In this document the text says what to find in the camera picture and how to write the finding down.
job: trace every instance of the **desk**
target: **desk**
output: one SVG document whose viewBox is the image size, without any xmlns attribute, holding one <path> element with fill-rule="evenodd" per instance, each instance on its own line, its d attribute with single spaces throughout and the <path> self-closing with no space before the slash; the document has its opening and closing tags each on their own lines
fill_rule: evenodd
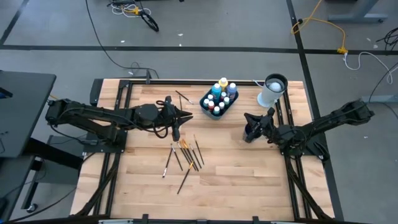
<svg viewBox="0 0 398 224">
<path fill-rule="evenodd" d="M 155 103 L 167 95 L 179 107 L 175 90 L 195 103 L 191 105 L 182 99 L 183 110 L 192 112 L 193 119 L 180 128 L 180 133 L 182 139 L 193 145 L 193 135 L 196 135 L 205 165 L 199 172 L 191 170 L 177 195 L 188 164 L 176 149 L 184 172 L 172 156 L 167 175 L 162 178 L 171 135 L 159 139 L 152 133 L 129 131 L 119 165 L 112 218 L 141 218 L 146 213 L 150 219 L 252 220 L 253 216 L 258 216 L 260 220 L 293 220 L 284 157 L 277 146 L 268 144 L 265 138 L 250 144 L 242 139 L 246 124 L 243 113 L 266 114 L 256 101 L 261 90 L 258 86 L 238 84 L 239 99 L 223 118 L 213 121 L 202 113 L 198 105 L 211 82 L 207 81 L 207 85 L 184 85 L 183 80 L 157 80 L 162 84 L 136 84 L 140 82 L 144 83 L 144 80 L 134 81 L 130 107 Z M 195 84 L 205 82 L 190 80 Z M 118 85 L 118 79 L 103 81 L 99 107 L 113 109 Z M 295 124 L 310 122 L 303 83 L 289 82 L 288 93 Z M 103 157 L 103 154 L 96 154 L 83 164 L 71 214 L 78 212 L 96 190 Z M 321 161 L 314 156 L 303 156 L 302 164 L 307 189 L 321 208 L 333 216 Z M 297 198 L 300 215 L 304 217 L 302 199 L 299 195 Z"/>
<path fill-rule="evenodd" d="M 55 75 L 0 71 L 0 87 L 12 97 L 0 99 L 0 197 L 7 206 L 0 219 L 8 221 L 30 170 L 39 171 L 36 156 L 79 169 L 83 159 L 58 150 L 31 137 L 55 82 Z M 31 203 L 36 175 L 22 205 Z"/>
</svg>

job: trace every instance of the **blue tray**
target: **blue tray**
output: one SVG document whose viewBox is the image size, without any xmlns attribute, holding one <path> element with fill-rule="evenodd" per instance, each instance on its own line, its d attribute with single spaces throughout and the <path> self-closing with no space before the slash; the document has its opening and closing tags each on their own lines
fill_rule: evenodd
<svg viewBox="0 0 398 224">
<path fill-rule="evenodd" d="M 211 94 L 211 89 L 204 95 L 204 97 L 200 100 L 200 107 L 201 110 L 207 115 L 209 116 L 209 118 L 214 119 L 214 120 L 219 120 L 221 119 L 221 117 L 230 109 L 230 107 L 235 103 L 235 101 L 238 99 L 239 93 L 238 91 L 235 94 L 235 99 L 232 102 L 229 102 L 228 106 L 225 106 L 223 111 L 220 111 L 219 115 L 214 115 L 213 113 L 211 113 L 210 111 L 206 110 L 206 108 L 203 106 L 203 101 L 205 99 L 207 99 L 207 96 Z"/>
</svg>

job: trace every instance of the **wooden tabletop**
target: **wooden tabletop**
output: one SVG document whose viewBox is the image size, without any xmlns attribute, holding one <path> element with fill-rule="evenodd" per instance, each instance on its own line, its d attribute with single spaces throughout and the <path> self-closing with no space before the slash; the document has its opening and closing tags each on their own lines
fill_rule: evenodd
<svg viewBox="0 0 398 224">
<path fill-rule="evenodd" d="M 117 79 L 104 80 L 98 107 L 113 109 L 118 83 Z M 266 114 L 256 101 L 261 89 L 238 86 L 239 99 L 219 121 L 214 121 L 198 105 L 210 87 L 133 85 L 130 106 L 155 103 L 170 95 L 172 103 L 180 107 L 175 90 L 194 102 L 191 105 L 182 99 L 183 110 L 192 112 L 193 119 L 180 128 L 180 134 L 192 146 L 196 135 L 205 165 L 199 172 L 191 170 L 177 195 L 188 163 L 174 144 L 184 171 L 172 155 L 167 175 L 162 178 L 171 134 L 159 139 L 145 131 L 129 131 L 119 165 L 113 218 L 141 218 L 147 213 L 149 218 L 158 219 L 252 220 L 258 216 L 260 220 L 293 220 L 285 162 L 277 146 L 268 144 L 264 137 L 250 144 L 243 141 L 243 114 Z M 289 82 L 288 92 L 295 125 L 311 122 L 303 83 Z M 103 157 L 96 154 L 83 164 L 71 214 L 78 212 L 96 190 Z M 321 161 L 315 156 L 303 156 L 302 164 L 308 191 L 325 213 L 333 216 Z M 302 198 L 297 188 L 296 191 L 300 215 L 304 217 Z M 104 195 L 102 211 L 107 193 Z"/>
</svg>

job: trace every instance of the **paintbrush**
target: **paintbrush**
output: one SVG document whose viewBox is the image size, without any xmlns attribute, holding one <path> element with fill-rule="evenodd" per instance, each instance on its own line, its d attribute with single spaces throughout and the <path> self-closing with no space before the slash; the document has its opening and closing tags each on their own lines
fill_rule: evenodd
<svg viewBox="0 0 398 224">
<path fill-rule="evenodd" d="M 199 159 L 198 159 L 198 157 L 197 157 L 197 154 L 196 154 L 196 153 L 195 153 L 195 151 L 193 150 L 193 148 L 192 148 L 192 145 L 191 145 L 191 144 L 189 144 L 189 147 L 191 147 L 191 149 L 192 149 L 192 152 L 193 152 L 193 155 L 195 156 L 196 160 L 198 161 L 198 165 L 199 165 L 199 167 L 201 168 L 201 165 L 200 165 Z"/>
<path fill-rule="evenodd" d="M 172 157 L 172 152 L 173 152 L 173 149 L 170 149 L 169 158 L 167 159 L 167 163 L 166 163 L 166 168 L 163 171 L 163 178 L 166 176 L 167 167 L 169 166 L 169 162 L 170 162 L 170 157 Z"/>
<path fill-rule="evenodd" d="M 185 140 L 183 139 L 183 140 L 181 140 L 181 143 L 182 143 L 182 146 L 185 148 L 185 152 L 188 152 L 187 153 L 187 155 L 189 156 L 189 158 L 191 159 L 191 161 L 193 162 L 193 168 L 196 170 L 196 171 L 199 171 L 199 168 L 198 168 L 198 166 L 196 165 L 196 162 L 195 162 L 195 160 L 193 160 L 193 156 L 192 156 L 192 154 L 191 154 L 191 152 L 189 151 L 189 148 L 188 148 L 188 146 L 187 146 L 187 143 L 185 142 Z"/>
<path fill-rule="evenodd" d="M 178 159 L 178 155 L 177 155 L 177 153 L 175 152 L 175 149 L 174 149 L 173 143 L 172 143 L 172 144 L 170 144 L 170 145 L 172 146 L 172 150 L 173 150 L 173 152 L 174 152 L 174 155 L 175 155 L 175 157 L 177 158 L 177 162 L 178 162 L 178 164 L 180 165 L 181 171 L 183 171 L 183 169 L 182 169 L 182 166 L 181 166 L 180 159 Z"/>
<path fill-rule="evenodd" d="M 197 148 L 198 148 L 198 151 L 199 151 L 199 156 L 200 156 L 201 162 L 203 163 L 203 165 L 205 165 L 205 161 L 203 161 L 203 157 L 201 156 L 201 153 L 200 153 L 199 145 L 198 145 L 198 142 L 197 142 L 197 137 L 195 135 L 193 135 L 193 138 L 195 139 L 195 143 L 197 144 Z"/>
<path fill-rule="evenodd" d="M 179 142 L 177 142 L 177 145 L 179 146 L 179 148 L 181 149 L 182 154 L 184 155 L 185 159 L 187 160 L 188 164 L 191 164 L 191 162 L 188 159 L 188 156 L 185 154 L 185 151 L 182 149 L 181 145 Z"/>
<path fill-rule="evenodd" d="M 184 99 L 186 99 L 188 102 L 190 102 L 191 104 L 193 104 L 192 101 L 190 101 L 187 97 L 185 97 L 184 95 L 182 95 L 179 91 L 176 90 L 176 92 L 177 92 L 180 96 L 182 96 Z"/>
<path fill-rule="evenodd" d="M 180 193 L 180 190 L 181 190 L 181 188 L 182 188 L 182 185 L 184 185 L 184 182 L 185 182 L 185 180 L 186 180 L 186 179 L 187 179 L 187 177 L 188 177 L 188 174 L 189 174 L 189 171 L 190 171 L 190 170 L 191 170 L 191 168 L 192 168 L 192 165 L 193 165 L 193 162 L 191 162 L 191 164 L 189 165 L 188 171 L 187 171 L 187 173 L 185 174 L 185 177 L 184 177 L 184 179 L 182 180 L 181 186 L 180 186 L 180 188 L 179 188 L 179 190 L 178 190 L 177 194 L 179 194 L 179 193 Z"/>
</svg>

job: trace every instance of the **gray floor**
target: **gray floor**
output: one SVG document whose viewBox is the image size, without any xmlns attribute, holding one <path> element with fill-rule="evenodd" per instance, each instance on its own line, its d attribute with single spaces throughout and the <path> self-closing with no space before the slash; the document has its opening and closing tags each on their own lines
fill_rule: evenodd
<svg viewBox="0 0 398 224">
<path fill-rule="evenodd" d="M 0 33 L 14 16 L 22 1 L 0 1 Z M 307 17 L 315 0 L 294 0 L 297 17 Z M 220 46 L 296 48 L 290 35 L 289 12 L 285 1 L 276 0 L 204 0 L 185 3 L 148 1 L 160 26 L 158 34 L 149 30 L 141 19 L 116 16 L 106 7 L 107 0 L 89 0 L 94 23 L 104 45 L 112 46 Z M 322 3 L 315 14 L 325 19 L 328 13 L 347 12 L 347 3 Z M 396 27 L 398 3 L 381 1 L 374 8 L 390 18 L 383 24 L 342 24 L 347 33 L 346 47 L 371 50 L 374 41 Z M 306 49 L 337 49 L 341 45 L 339 30 L 326 24 L 310 23 L 302 31 Z M 97 46 L 84 1 L 30 0 L 13 28 L 6 45 L 87 45 Z M 110 52 L 115 61 L 129 65 L 137 61 L 142 67 L 158 71 L 161 78 L 263 79 L 270 73 L 284 74 L 289 80 L 303 80 L 298 54 L 239 52 Z M 380 56 L 392 66 L 398 56 Z M 372 57 L 363 56 L 363 68 L 348 70 L 340 55 L 307 55 L 321 114 L 339 108 L 349 100 L 370 94 L 385 69 Z M 358 57 L 349 55 L 356 67 Z M 57 75 L 52 94 L 88 102 L 94 78 L 128 76 L 128 71 L 113 65 L 100 51 L 19 51 L 0 50 L 0 69 Z M 398 90 L 398 81 L 385 80 L 376 94 Z M 398 111 L 398 105 L 391 105 Z M 335 178 L 345 219 L 366 223 L 394 223 L 398 218 L 398 120 L 384 105 L 371 105 L 376 115 L 360 127 L 342 126 L 327 132 Z M 83 131 L 60 127 L 67 134 L 79 136 Z M 34 137 L 46 141 L 54 134 L 41 117 Z M 34 201 L 41 208 L 64 196 L 74 186 L 40 184 Z M 73 196 L 37 217 L 65 217 Z M 13 217 L 25 215 L 14 211 Z"/>
</svg>

